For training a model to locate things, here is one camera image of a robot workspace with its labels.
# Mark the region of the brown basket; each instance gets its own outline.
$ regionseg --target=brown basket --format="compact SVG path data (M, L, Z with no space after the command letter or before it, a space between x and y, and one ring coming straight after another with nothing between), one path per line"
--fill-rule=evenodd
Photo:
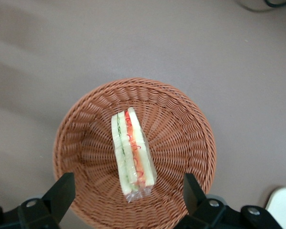
M149 141L158 174L151 196L127 203L111 135L111 116L133 106ZM201 110L174 87L143 78L117 80L82 97L67 113L54 146L56 179L75 173L71 208L102 229L172 228L186 213L184 173L204 192L213 181L216 149Z

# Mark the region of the floor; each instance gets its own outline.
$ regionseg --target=floor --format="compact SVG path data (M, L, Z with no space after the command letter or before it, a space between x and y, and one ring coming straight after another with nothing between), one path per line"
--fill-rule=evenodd
M204 112L212 194L264 207L286 186L286 8L257 1L0 0L0 205L53 183L52 147L69 108L128 77L171 84ZM64 229L87 229L72 211Z

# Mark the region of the wrapped sandwich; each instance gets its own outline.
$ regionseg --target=wrapped sandwich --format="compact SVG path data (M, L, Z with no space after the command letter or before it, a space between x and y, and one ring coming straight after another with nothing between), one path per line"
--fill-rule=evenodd
M148 142L132 107L111 119L121 189L128 202L151 193L157 173Z

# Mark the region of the screw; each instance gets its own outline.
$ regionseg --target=screw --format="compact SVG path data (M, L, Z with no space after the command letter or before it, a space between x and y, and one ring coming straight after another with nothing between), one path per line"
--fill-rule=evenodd
M214 200L214 199L211 199L211 200L209 201L209 204L210 204L212 207L218 207L218 206L219 206L219 203L218 203L216 200Z
M29 201L26 206L27 208L29 208L29 207L34 206L36 203L37 203L37 200L34 199L34 200Z
M261 213L259 212L259 210L257 210L256 208L248 208L248 211L255 216L260 215Z

